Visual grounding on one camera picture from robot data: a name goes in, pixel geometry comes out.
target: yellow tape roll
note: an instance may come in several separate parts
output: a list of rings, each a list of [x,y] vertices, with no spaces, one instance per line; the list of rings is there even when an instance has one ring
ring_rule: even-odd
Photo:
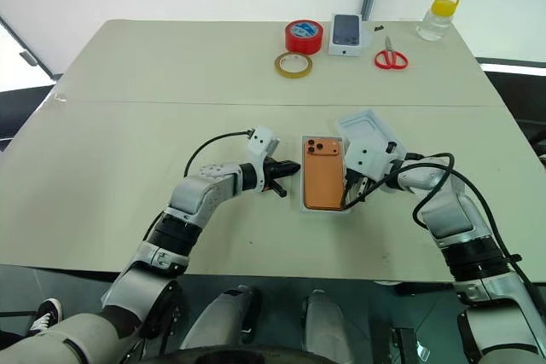
[[[313,61],[306,55],[288,51],[275,59],[275,68],[287,78],[304,77],[311,72]]]

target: plastic bottle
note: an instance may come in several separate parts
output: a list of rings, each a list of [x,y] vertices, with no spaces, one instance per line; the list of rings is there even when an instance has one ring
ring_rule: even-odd
[[[434,0],[423,21],[417,25],[419,36],[431,42],[445,36],[451,27],[458,4],[459,0]]]

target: sneaker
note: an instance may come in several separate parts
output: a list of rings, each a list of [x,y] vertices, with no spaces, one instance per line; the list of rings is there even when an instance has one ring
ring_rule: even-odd
[[[36,314],[38,319],[34,321],[26,334],[27,337],[34,336],[43,330],[54,326],[62,320],[61,302],[56,298],[48,298],[38,306]]]

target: red tape roll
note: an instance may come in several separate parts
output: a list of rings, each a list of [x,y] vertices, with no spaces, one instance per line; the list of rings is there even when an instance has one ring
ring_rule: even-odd
[[[284,29],[288,51],[313,55],[321,49],[322,26],[313,20],[296,20]]]

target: tape roll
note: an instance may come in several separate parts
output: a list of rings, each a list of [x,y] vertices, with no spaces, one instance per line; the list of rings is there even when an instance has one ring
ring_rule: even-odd
[[[304,77],[311,72],[313,61],[302,53],[288,51],[275,59],[275,68],[279,74],[287,78]]]
[[[284,29],[287,50],[313,55],[322,46],[324,29],[313,20],[296,20]]]

